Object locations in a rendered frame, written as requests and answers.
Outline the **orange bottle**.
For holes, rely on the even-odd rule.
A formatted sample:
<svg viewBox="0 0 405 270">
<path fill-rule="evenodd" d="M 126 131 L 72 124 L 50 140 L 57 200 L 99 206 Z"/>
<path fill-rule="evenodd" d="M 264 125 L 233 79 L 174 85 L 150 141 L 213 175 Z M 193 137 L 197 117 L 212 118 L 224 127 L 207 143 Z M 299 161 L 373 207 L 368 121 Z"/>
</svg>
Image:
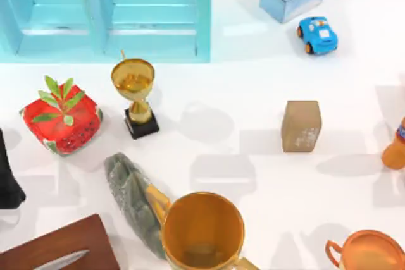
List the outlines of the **orange bottle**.
<svg viewBox="0 0 405 270">
<path fill-rule="evenodd" d="M 390 169 L 405 168 L 405 117 L 395 132 L 392 143 L 385 148 L 382 162 Z"/>
</svg>

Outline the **small gold trophy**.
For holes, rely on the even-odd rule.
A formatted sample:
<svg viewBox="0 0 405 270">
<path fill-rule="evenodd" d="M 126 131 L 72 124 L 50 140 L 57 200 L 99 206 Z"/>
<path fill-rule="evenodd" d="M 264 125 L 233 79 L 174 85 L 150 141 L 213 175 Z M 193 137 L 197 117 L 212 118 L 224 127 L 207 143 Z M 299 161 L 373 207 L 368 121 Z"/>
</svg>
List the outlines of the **small gold trophy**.
<svg viewBox="0 0 405 270">
<path fill-rule="evenodd" d="M 111 72 L 111 81 L 117 92 L 131 102 L 125 110 L 125 123 L 134 140 L 156 133 L 159 125 L 146 100 L 154 79 L 155 70 L 151 63 L 140 58 L 127 58 L 121 54 L 120 61 Z"/>
</svg>

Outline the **large gold trophy cup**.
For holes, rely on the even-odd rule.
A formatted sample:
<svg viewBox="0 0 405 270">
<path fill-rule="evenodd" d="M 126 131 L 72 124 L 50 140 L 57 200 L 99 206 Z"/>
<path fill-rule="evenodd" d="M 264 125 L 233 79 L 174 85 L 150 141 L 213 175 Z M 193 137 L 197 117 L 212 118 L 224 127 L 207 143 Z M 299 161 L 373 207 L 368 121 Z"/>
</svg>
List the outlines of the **large gold trophy cup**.
<svg viewBox="0 0 405 270">
<path fill-rule="evenodd" d="M 174 202 L 154 185 L 145 196 L 160 225 L 166 260 L 172 270 L 259 270 L 241 257 L 245 237 L 236 206 L 211 192 L 194 192 Z"/>
</svg>

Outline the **grey green bag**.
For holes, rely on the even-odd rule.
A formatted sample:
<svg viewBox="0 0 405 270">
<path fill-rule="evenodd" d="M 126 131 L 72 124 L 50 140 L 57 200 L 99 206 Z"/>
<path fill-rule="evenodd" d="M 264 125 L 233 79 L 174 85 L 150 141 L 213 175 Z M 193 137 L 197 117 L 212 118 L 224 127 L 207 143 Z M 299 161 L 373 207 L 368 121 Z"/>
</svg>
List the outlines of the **grey green bag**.
<svg viewBox="0 0 405 270">
<path fill-rule="evenodd" d="M 146 188 L 151 182 L 142 168 L 118 152 L 104 160 L 104 170 L 111 193 L 129 226 L 156 257 L 164 259 L 161 225 L 146 199 Z"/>
</svg>

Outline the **brown wooden cutting board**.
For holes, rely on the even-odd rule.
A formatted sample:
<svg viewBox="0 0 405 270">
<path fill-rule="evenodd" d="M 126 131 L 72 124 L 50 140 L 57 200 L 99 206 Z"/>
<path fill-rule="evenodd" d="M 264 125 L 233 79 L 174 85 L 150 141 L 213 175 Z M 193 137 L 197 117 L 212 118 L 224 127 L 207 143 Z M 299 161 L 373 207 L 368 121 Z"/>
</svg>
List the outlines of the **brown wooden cutting board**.
<svg viewBox="0 0 405 270">
<path fill-rule="evenodd" d="M 120 270 L 106 229 L 97 214 L 0 253 L 0 270 L 34 270 L 79 250 L 87 253 L 63 270 Z"/>
</svg>

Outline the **light blue rack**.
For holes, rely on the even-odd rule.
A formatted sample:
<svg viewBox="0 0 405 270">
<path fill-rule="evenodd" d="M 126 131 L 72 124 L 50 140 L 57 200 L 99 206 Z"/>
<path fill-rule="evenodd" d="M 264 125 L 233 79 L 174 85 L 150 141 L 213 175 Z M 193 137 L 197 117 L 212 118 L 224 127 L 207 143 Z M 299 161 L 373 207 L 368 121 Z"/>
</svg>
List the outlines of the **light blue rack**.
<svg viewBox="0 0 405 270">
<path fill-rule="evenodd" d="M 0 62 L 207 62 L 211 0 L 0 0 Z"/>
</svg>

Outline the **red watermelon plant pot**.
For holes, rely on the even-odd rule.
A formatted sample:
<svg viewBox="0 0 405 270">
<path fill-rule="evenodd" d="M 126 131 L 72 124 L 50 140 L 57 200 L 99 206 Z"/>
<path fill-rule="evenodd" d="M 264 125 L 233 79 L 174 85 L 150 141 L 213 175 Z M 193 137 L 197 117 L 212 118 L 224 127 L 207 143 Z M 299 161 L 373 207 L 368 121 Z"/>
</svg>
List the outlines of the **red watermelon plant pot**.
<svg viewBox="0 0 405 270">
<path fill-rule="evenodd" d="M 39 98 L 21 109 L 20 116 L 45 148 L 71 154 L 98 132 L 103 112 L 73 78 L 58 84 L 46 75 L 45 83 L 49 90 L 39 90 Z"/>
</svg>

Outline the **silver knife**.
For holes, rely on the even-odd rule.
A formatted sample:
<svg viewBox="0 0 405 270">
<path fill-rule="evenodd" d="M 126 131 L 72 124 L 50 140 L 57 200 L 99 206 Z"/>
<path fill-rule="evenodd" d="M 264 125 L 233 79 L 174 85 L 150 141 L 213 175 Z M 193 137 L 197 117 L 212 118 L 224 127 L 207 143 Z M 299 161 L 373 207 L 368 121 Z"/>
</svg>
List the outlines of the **silver knife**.
<svg viewBox="0 0 405 270">
<path fill-rule="evenodd" d="M 64 256 L 58 257 L 52 261 L 49 261 L 39 267 L 34 268 L 34 270 L 61 270 L 70 264 L 73 264 L 80 258 L 84 257 L 90 252 L 89 249 L 78 250 L 76 252 L 66 254 Z"/>
</svg>

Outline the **brown cardboard box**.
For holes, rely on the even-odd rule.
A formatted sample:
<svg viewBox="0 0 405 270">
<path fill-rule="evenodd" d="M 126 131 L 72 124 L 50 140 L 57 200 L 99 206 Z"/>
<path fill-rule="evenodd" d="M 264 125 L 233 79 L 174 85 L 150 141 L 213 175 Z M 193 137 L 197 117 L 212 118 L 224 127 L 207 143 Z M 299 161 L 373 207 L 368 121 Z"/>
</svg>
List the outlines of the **brown cardboard box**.
<svg viewBox="0 0 405 270">
<path fill-rule="evenodd" d="M 318 101 L 287 101 L 281 137 L 284 152 L 312 152 L 322 127 Z"/>
</svg>

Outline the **copper trophy cup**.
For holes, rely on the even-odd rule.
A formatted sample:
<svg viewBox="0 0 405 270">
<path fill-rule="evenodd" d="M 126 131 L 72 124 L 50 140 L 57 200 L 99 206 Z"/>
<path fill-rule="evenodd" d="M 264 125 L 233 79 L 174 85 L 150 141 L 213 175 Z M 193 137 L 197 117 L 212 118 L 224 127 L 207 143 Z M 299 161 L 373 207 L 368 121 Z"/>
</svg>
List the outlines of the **copper trophy cup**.
<svg viewBox="0 0 405 270">
<path fill-rule="evenodd" d="M 357 231 L 343 246 L 329 240 L 325 253 L 339 270 L 405 270 L 405 250 L 377 230 Z"/>
</svg>

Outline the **blue toy car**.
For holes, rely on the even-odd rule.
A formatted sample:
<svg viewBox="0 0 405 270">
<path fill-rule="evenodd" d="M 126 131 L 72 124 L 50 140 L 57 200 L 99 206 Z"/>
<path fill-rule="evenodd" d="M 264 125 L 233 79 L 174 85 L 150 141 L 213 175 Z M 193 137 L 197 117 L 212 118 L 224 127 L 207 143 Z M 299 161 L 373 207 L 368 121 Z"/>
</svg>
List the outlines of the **blue toy car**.
<svg viewBox="0 0 405 270">
<path fill-rule="evenodd" d="M 311 16 L 302 19 L 297 27 L 297 36 L 305 44 L 307 54 L 326 54 L 337 49 L 337 34 L 327 18 Z"/>
</svg>

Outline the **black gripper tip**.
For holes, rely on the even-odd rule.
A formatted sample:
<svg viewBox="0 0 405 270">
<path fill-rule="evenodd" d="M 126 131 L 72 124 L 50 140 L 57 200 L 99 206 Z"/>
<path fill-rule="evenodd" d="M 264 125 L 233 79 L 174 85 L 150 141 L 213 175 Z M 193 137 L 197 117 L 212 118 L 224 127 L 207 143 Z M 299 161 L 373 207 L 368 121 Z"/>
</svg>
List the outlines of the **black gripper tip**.
<svg viewBox="0 0 405 270">
<path fill-rule="evenodd" d="M 17 209 L 25 199 L 25 192 L 10 168 L 3 131 L 0 129 L 0 210 Z"/>
</svg>

